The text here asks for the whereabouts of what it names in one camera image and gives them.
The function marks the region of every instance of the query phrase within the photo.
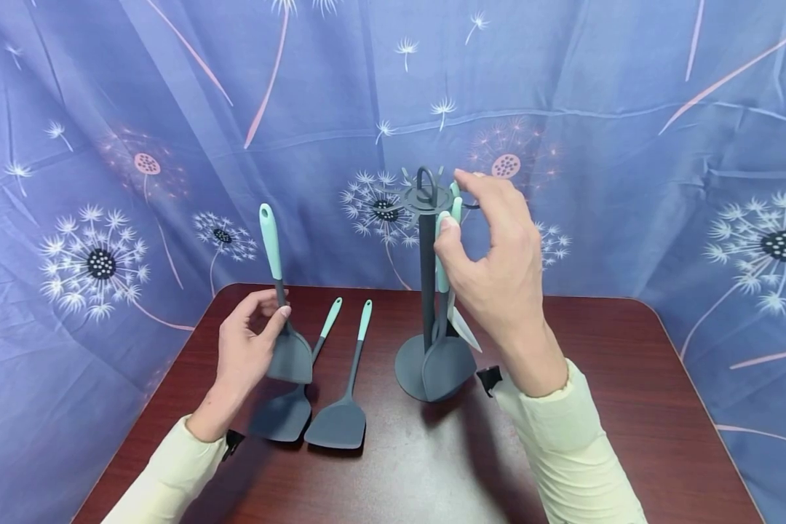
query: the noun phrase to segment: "black clip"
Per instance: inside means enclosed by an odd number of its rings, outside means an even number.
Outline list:
[[[499,365],[493,365],[492,368],[477,371],[477,378],[480,379],[483,390],[486,391],[489,398],[492,398],[493,387],[495,387],[498,382],[504,380],[504,377],[500,376]]]
[[[240,434],[238,431],[233,431],[232,429],[227,430],[227,435],[224,437],[224,442],[227,442],[227,451],[224,452],[224,456],[221,457],[221,461],[228,459],[235,453],[235,448],[238,448],[241,441],[245,440],[245,436]]]

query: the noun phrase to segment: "spatula head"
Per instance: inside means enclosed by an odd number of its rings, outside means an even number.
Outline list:
[[[249,433],[277,442],[297,442],[311,418],[304,387],[266,402],[250,421]]]
[[[295,384],[311,384],[313,364],[309,342],[294,329],[286,329],[277,336],[267,376]]]
[[[475,358],[463,338],[440,336],[422,363],[422,384],[428,402],[447,397],[476,370]]]
[[[310,445],[333,449],[358,449],[364,443],[367,418],[351,400],[323,408],[311,421],[305,440]]]

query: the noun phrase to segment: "dark red table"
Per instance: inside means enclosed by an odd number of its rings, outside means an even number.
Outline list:
[[[122,443],[75,523],[99,523],[175,421],[215,377],[218,326],[246,293],[224,288]],[[472,379],[447,403],[416,402],[393,374],[395,352],[419,332],[418,293],[293,287],[292,321],[316,341],[334,298],[344,307],[314,369],[314,412],[344,393],[361,308],[374,302],[355,398],[367,413],[360,453],[321,453],[248,437],[221,465],[185,523],[546,523],[509,420]],[[591,383],[603,426],[651,524],[762,523],[658,317],[624,298],[546,298],[563,351]],[[479,365],[498,363],[483,345]],[[266,381],[250,409],[288,391]]]

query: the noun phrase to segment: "curtain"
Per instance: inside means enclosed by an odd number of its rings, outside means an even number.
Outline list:
[[[68,522],[270,280],[260,203],[289,285],[417,288],[421,165],[512,180],[547,293],[656,309],[786,524],[786,0],[0,0],[0,523]]]

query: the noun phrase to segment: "long sleeve shirt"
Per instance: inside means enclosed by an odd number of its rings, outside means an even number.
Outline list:
[[[643,509],[600,425],[585,375],[568,361],[568,383],[530,398],[508,378],[493,396],[513,420],[551,524],[646,524]],[[103,524],[177,523],[215,474],[227,444],[201,442],[184,417]]]

